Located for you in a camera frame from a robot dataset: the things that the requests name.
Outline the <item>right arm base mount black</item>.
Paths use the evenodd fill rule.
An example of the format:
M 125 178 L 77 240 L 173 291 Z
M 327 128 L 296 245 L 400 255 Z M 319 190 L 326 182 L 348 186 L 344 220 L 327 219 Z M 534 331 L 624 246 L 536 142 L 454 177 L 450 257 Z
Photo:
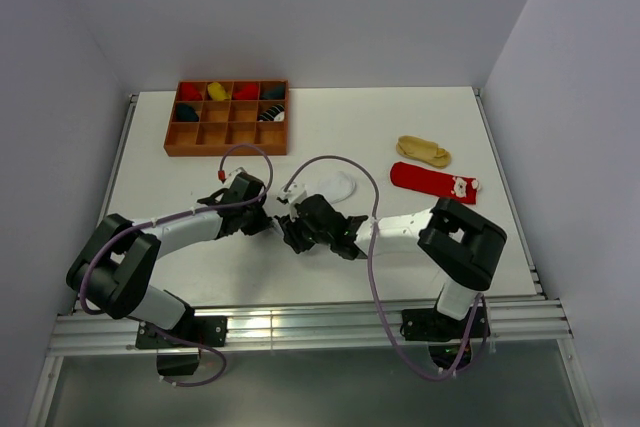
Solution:
M 408 342 L 435 342 L 435 347 L 429 348 L 434 364 L 446 370 L 453 362 L 460 350 L 459 345 L 446 346 L 447 342 L 460 341 L 463 338 L 470 312 L 463 320 L 454 320 L 440 314 L 435 308 L 403 309 L 402 323 L 399 329 L 401 336 Z M 480 340 L 481 346 L 491 333 L 487 316 L 482 307 L 476 312 L 469 333 L 469 342 L 463 349 L 463 355 L 457 369 L 464 369 L 473 360 L 473 340 Z

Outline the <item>red santa sock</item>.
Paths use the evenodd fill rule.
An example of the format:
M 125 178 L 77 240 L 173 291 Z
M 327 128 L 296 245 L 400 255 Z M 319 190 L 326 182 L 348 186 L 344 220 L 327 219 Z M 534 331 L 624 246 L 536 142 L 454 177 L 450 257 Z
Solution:
M 399 188 L 455 199 L 463 204 L 475 205 L 481 190 L 474 177 L 464 177 L 419 167 L 405 162 L 396 162 L 390 169 L 390 181 Z

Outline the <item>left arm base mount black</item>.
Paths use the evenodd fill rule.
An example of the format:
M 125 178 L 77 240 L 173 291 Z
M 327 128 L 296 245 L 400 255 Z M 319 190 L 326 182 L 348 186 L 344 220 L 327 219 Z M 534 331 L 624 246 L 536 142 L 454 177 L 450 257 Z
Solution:
M 135 348 L 156 352 L 156 370 L 162 381 L 179 387 L 203 386 L 218 380 L 227 369 L 228 361 L 219 350 L 225 346 L 227 326 L 226 316 L 195 316 L 180 321 L 171 330 L 140 322 Z M 204 380 L 189 381 L 204 352 L 220 360 L 217 372 Z

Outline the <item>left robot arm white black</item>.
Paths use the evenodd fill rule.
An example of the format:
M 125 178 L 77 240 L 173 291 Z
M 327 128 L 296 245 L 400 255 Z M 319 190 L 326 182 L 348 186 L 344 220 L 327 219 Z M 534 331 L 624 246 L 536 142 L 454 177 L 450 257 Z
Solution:
M 241 232 L 255 235 L 270 226 L 263 205 L 266 186 L 242 169 L 189 211 L 135 223 L 119 214 L 105 217 L 69 268 L 66 284 L 113 319 L 153 324 L 172 346 L 195 333 L 191 306 L 151 285 L 156 262 L 192 245 Z

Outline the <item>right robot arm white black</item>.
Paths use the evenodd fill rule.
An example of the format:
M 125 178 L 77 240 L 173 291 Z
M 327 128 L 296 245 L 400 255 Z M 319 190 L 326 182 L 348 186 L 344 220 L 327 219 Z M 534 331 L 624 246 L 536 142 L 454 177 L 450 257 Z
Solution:
M 277 218 L 284 242 L 298 254 L 316 245 L 349 261 L 426 254 L 446 275 L 432 315 L 435 330 L 446 337 L 466 326 L 476 296 L 491 286 L 507 241 L 501 227 L 454 199 L 381 219 L 346 217 L 319 194 L 282 193 L 278 201 L 289 208 L 288 215 Z

